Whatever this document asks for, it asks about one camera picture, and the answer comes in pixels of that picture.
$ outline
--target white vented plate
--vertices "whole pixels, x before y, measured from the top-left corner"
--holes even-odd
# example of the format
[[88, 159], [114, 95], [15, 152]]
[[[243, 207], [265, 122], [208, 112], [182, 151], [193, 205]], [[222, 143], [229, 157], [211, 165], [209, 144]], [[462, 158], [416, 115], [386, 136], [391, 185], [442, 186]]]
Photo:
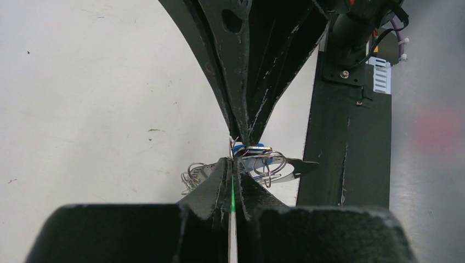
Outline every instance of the white vented plate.
[[368, 64], [374, 66], [373, 91], [391, 94], [391, 63], [384, 59], [371, 57]]

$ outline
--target screw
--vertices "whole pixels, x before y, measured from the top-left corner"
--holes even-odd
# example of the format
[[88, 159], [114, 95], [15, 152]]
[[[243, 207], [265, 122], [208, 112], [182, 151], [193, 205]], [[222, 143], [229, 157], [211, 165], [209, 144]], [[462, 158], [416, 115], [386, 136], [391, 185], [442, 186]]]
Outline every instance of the screw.
[[349, 71], [347, 70], [344, 70], [343, 72], [341, 72], [341, 74], [339, 74], [341, 76], [341, 78], [349, 78]]

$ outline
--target floor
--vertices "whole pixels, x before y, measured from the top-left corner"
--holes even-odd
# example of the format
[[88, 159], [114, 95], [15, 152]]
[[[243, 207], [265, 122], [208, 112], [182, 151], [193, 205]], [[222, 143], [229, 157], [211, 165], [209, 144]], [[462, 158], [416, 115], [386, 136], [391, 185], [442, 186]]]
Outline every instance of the floor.
[[465, 258], [465, 2], [405, 1], [409, 60], [393, 67], [390, 209], [420, 262]]
[[[154, 0], [0, 3], [0, 262], [69, 203], [172, 203], [192, 162], [228, 155], [200, 67]], [[262, 143], [301, 158], [316, 56]], [[271, 192], [295, 204], [298, 181]]]

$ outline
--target gray floor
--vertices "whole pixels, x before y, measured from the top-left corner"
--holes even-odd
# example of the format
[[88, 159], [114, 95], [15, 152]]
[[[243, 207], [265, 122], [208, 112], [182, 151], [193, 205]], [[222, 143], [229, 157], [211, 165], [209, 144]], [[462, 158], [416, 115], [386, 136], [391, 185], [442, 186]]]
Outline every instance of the gray floor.
[[465, 1], [406, 0], [393, 68], [390, 208], [420, 262], [465, 261]]

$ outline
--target round hole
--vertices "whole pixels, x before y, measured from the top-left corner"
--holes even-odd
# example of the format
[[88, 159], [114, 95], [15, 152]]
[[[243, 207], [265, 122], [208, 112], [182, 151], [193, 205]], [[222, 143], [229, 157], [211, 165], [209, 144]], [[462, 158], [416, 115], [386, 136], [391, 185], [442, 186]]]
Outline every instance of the round hole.
[[237, 34], [242, 28], [242, 19], [240, 19], [233, 11], [224, 9], [221, 13], [223, 19], [223, 27], [225, 30]]

